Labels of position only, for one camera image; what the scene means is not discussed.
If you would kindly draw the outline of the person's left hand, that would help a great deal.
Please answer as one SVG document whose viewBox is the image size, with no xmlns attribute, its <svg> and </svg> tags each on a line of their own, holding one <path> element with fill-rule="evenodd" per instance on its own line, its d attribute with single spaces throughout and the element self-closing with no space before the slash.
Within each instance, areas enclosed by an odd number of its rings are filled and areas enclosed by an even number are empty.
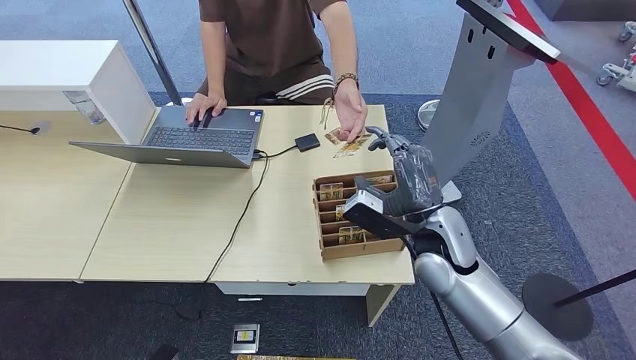
<svg viewBox="0 0 636 360">
<path fill-rule="evenodd" d="M 338 139 L 352 143 L 364 133 L 368 114 L 367 104 L 354 79 L 339 82 L 334 96 L 334 108 L 340 122 Z"/>
</svg>

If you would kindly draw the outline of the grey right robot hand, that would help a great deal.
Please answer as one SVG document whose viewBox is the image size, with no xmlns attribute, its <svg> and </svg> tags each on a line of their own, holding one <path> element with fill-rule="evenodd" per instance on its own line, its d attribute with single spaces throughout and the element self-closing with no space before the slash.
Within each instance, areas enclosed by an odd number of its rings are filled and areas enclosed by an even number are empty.
<svg viewBox="0 0 636 360">
<path fill-rule="evenodd" d="M 437 178 L 431 151 L 380 127 L 367 126 L 366 131 L 377 136 L 368 146 L 370 151 L 385 149 L 391 155 L 397 187 L 386 193 L 359 175 L 355 177 L 359 191 L 367 191 L 382 200 L 383 213 L 393 217 L 420 212 L 442 203 L 442 185 Z"/>
</svg>

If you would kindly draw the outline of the person's right hand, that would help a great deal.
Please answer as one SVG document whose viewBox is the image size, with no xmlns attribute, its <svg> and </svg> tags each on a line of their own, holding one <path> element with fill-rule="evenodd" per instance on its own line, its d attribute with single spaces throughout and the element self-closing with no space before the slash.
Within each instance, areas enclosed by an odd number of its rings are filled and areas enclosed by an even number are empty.
<svg viewBox="0 0 636 360">
<path fill-rule="evenodd" d="M 223 95 L 213 93 L 208 96 L 196 93 L 186 106 L 186 123 L 188 126 L 192 126 L 195 121 L 201 122 L 208 111 L 213 117 L 219 116 L 226 107 L 227 100 Z"/>
</svg>

